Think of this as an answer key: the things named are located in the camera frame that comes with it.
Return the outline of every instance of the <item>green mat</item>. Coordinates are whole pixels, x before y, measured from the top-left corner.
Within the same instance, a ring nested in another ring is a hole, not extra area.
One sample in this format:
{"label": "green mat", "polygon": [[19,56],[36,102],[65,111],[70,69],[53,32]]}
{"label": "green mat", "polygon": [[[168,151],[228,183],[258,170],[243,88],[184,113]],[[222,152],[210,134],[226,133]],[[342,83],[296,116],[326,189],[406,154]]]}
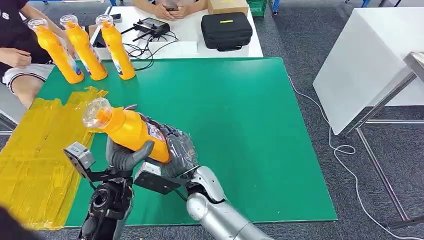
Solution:
{"label": "green mat", "polygon": [[[68,84],[55,67],[38,97],[65,103],[72,91],[94,86],[109,91],[114,107],[138,104],[146,116],[189,133],[199,163],[215,172],[231,204],[253,222],[337,219],[281,58],[155,59],[130,80],[103,62],[106,79],[93,81],[84,72],[78,84]],[[95,171],[107,167],[105,144],[106,135],[96,134]],[[128,225],[195,224],[176,193],[134,191]],[[65,226],[82,224],[92,194],[82,179]]]}

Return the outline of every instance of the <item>robot finger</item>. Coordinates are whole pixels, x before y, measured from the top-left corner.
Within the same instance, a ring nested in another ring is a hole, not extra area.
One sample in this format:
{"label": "robot finger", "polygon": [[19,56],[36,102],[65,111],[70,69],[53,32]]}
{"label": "robot finger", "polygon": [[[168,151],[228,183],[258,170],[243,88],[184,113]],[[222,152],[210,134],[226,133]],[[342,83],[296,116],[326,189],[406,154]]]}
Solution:
{"label": "robot finger", "polygon": [[124,110],[135,110],[137,108],[137,106],[138,106],[137,104],[132,104],[132,105],[124,107],[123,109]]}

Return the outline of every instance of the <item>yellow plastic bag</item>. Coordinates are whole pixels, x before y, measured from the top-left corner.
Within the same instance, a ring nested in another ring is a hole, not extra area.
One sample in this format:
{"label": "yellow plastic bag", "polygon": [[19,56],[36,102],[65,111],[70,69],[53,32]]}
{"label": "yellow plastic bag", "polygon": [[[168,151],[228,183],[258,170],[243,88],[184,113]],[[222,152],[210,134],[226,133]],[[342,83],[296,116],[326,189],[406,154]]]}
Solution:
{"label": "yellow plastic bag", "polygon": [[82,123],[87,104],[106,91],[94,87],[59,99],[35,99],[0,153],[0,205],[25,227],[59,229],[66,222],[80,182],[63,149],[90,147],[93,133]]}

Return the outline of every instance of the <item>orange bottle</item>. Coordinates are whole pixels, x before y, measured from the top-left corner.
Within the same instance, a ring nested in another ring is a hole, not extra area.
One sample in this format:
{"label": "orange bottle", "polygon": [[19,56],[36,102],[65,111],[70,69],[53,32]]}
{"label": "orange bottle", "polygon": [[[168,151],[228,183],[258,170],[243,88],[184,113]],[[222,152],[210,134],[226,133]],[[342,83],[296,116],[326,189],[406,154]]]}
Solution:
{"label": "orange bottle", "polygon": [[100,25],[101,36],[107,45],[120,78],[123,80],[133,78],[136,75],[136,71],[122,44],[122,35],[114,26],[112,16],[107,14],[100,15],[95,19],[95,22]]}
{"label": "orange bottle", "polygon": [[34,30],[38,38],[38,44],[45,49],[53,59],[56,66],[62,72],[70,84],[76,84],[84,79],[84,74],[75,60],[62,46],[58,37],[47,27],[47,21],[43,18],[34,18],[28,22],[28,27]]}
{"label": "orange bottle", "polygon": [[82,122],[88,128],[99,128],[117,144],[133,151],[139,150],[147,140],[154,142],[150,158],[167,164],[170,161],[167,142],[162,132],[145,122],[135,111],[111,107],[109,101],[98,97],[85,109]]}
{"label": "orange bottle", "polygon": [[89,35],[78,25],[78,18],[74,15],[62,16],[60,25],[65,27],[66,34],[90,77],[95,81],[106,78],[108,71],[90,44]]}

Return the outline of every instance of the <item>bottle cap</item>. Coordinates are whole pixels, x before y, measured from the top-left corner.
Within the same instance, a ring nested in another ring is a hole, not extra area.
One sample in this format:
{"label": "bottle cap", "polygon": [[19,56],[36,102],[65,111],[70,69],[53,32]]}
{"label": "bottle cap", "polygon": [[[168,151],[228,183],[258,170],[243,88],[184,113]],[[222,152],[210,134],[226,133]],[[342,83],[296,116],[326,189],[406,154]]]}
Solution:
{"label": "bottle cap", "polygon": [[112,117],[112,106],[106,98],[92,100],[82,114],[82,123],[87,128],[103,128]]}
{"label": "bottle cap", "polygon": [[60,25],[65,29],[72,29],[78,27],[78,18],[75,15],[65,15],[60,18]]}
{"label": "bottle cap", "polygon": [[111,15],[102,14],[96,17],[95,23],[100,25],[101,28],[109,28],[114,25],[114,19]]}
{"label": "bottle cap", "polygon": [[44,18],[34,18],[28,22],[28,27],[37,32],[47,27],[47,21]]}

